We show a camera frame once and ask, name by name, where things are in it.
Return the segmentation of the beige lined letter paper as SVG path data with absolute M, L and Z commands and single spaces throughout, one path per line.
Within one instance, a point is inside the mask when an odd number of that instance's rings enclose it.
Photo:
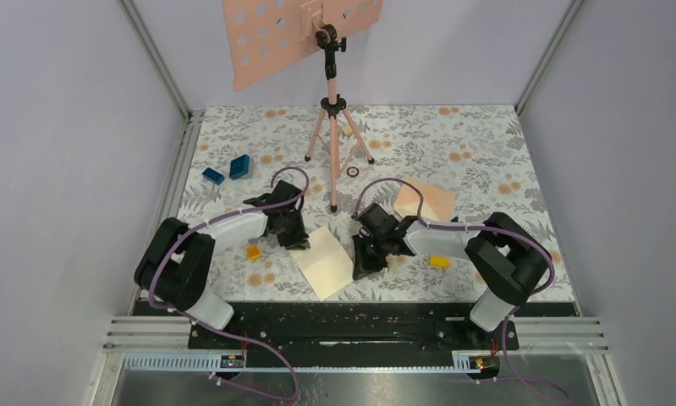
M 309 234 L 306 250 L 290 250 L 298 268 L 319 301 L 324 301 L 354 281 L 354 262 L 327 227 Z

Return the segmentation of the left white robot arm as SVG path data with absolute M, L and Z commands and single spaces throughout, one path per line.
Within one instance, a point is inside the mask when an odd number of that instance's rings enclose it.
M 176 217 L 162 221 L 134 274 L 135 283 L 152 290 L 168 308 L 209 327 L 220 347 L 234 346 L 241 336 L 233 307 L 207 287 L 213 254 L 249 239 L 276 236 L 286 250 L 310 247 L 301 208 L 304 191 L 280 180 L 274 189 L 245 200 L 245 207 L 200 226 Z

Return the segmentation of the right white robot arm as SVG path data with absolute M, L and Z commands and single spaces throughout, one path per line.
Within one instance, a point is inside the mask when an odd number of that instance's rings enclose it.
M 354 279 L 387 268 L 390 255 L 435 255 L 470 261 L 486 283 L 464 325 L 472 347 L 485 348 L 497 328 L 529 297 L 551 283 L 552 257 L 512 217 L 492 213 L 483 223 L 401 219 L 372 204 L 354 215 L 360 231 L 353 236 Z

